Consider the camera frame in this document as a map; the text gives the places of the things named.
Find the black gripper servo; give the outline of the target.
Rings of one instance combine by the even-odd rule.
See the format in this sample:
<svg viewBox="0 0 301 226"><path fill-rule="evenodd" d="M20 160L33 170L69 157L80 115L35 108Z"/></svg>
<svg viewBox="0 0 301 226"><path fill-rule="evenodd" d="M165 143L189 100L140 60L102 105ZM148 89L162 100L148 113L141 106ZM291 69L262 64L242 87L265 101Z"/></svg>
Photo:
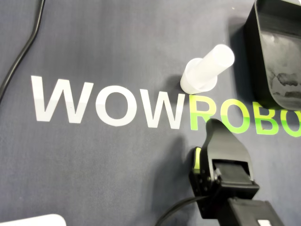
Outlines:
<svg viewBox="0 0 301 226"><path fill-rule="evenodd" d="M189 180L203 218L217 218L229 198L252 199L259 185L251 180L251 157L246 147L218 119L206 123L206 139L193 149Z"/></svg>

